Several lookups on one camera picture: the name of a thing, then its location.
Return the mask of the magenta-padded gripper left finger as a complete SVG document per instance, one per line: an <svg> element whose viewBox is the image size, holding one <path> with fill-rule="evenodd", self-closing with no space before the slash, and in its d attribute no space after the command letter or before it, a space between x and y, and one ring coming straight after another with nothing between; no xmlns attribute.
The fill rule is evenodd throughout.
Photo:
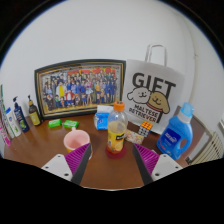
<svg viewBox="0 0 224 224"><path fill-rule="evenodd" d="M91 144L87 143L66 155L55 155L42 169L79 185L90 155Z"/></svg>

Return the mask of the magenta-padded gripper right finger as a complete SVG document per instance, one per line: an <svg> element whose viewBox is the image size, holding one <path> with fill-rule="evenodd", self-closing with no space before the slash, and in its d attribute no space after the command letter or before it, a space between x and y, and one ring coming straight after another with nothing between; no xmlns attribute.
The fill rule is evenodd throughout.
<svg viewBox="0 0 224 224"><path fill-rule="evenodd" d="M133 145L132 153L145 185L182 169L169 155L158 155L154 151L139 144Z"/></svg>

